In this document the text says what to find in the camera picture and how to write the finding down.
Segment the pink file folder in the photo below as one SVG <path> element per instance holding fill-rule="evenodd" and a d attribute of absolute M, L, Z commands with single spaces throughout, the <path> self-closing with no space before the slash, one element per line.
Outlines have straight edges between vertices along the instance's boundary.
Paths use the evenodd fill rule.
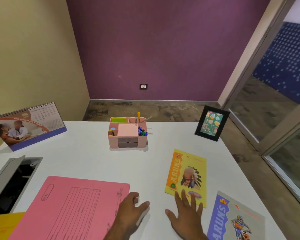
<path fill-rule="evenodd" d="M 102 240 L 129 184 L 50 176 L 8 240 Z"/>

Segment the white tabletop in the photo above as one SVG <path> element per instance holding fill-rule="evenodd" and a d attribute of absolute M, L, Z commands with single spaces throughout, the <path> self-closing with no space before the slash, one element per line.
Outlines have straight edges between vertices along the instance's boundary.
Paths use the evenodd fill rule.
<path fill-rule="evenodd" d="M 268 210 L 219 139 L 194 135 L 196 122 L 147 122 L 148 146 L 140 149 L 110 149 L 109 122 L 65 122 L 67 132 L 10 152 L 0 147 L 0 169 L 12 157 L 43 157 L 14 212 L 26 211 L 48 176 L 73 177 L 130 184 L 140 201 L 150 201 L 150 211 L 130 239 L 179 239 L 164 213 L 177 214 L 174 197 L 165 184 L 174 149 L 207 158 L 207 208 L 202 214 L 208 230 L 217 191 L 220 190 L 265 216 L 266 239 L 285 239 Z"/>

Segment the picture frame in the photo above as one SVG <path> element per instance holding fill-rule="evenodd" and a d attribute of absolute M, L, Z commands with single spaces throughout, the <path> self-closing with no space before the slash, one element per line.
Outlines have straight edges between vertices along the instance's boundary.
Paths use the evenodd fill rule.
<path fill-rule="evenodd" d="M 229 114 L 229 111 L 205 105 L 194 134 L 218 141 Z"/>

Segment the purple wall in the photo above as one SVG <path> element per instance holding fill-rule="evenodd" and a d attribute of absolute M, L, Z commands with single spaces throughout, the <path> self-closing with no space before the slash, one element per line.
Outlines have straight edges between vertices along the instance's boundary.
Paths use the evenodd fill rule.
<path fill-rule="evenodd" d="M 67 0 L 90 98 L 218 100 L 269 1 Z"/>

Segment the yellow notebook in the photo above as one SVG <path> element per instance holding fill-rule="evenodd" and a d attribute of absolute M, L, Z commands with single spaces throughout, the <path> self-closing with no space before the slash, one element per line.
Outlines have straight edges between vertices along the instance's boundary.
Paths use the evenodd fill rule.
<path fill-rule="evenodd" d="M 25 212 L 0 215 L 0 240 L 7 240 Z"/>
<path fill-rule="evenodd" d="M 207 159 L 175 149 L 164 192 L 181 196 L 182 190 L 189 202 L 194 194 L 197 205 L 207 207 Z"/>

